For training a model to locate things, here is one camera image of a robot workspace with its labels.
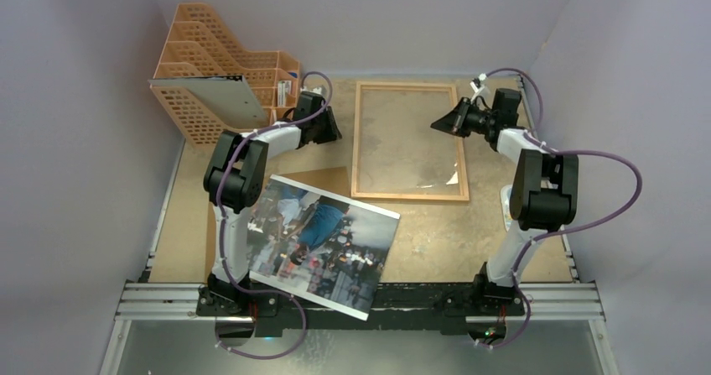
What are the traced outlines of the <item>wooden picture frame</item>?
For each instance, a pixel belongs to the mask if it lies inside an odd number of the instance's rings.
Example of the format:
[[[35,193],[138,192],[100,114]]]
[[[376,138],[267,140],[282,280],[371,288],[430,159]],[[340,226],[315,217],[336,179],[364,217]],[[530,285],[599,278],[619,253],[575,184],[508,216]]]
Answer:
[[[464,202],[464,143],[432,123],[459,100],[453,84],[359,81],[350,191],[356,199]]]

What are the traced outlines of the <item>printed photo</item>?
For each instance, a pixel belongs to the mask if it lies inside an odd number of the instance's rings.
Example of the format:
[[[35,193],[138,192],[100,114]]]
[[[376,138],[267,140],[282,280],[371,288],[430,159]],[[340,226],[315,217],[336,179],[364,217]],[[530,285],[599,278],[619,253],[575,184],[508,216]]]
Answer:
[[[272,176],[248,224],[249,276],[367,320],[400,214]]]

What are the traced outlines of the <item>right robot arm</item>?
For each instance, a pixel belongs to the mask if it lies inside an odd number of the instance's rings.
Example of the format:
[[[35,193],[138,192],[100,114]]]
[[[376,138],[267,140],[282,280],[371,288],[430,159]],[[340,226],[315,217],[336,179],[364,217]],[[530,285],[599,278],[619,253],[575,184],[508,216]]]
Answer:
[[[470,292],[473,307],[483,314],[522,297],[518,288],[522,271],[543,236],[569,224],[577,210],[578,158],[556,155],[534,144],[518,124],[521,102],[522,94],[511,89],[496,90],[489,108],[479,108],[476,99],[462,97],[430,126],[460,138],[479,134],[497,153],[516,163],[508,202],[511,225],[505,240],[475,276]]]

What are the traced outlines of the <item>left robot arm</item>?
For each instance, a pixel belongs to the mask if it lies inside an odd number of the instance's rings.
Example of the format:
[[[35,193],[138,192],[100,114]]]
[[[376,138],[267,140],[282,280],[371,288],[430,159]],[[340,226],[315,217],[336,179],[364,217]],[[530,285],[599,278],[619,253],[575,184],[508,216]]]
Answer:
[[[324,96],[304,91],[291,116],[249,133],[224,130],[203,179],[215,217],[215,260],[205,302],[228,315],[247,310],[251,296],[247,276],[248,224],[251,208],[262,193],[269,159],[309,143],[341,138]]]

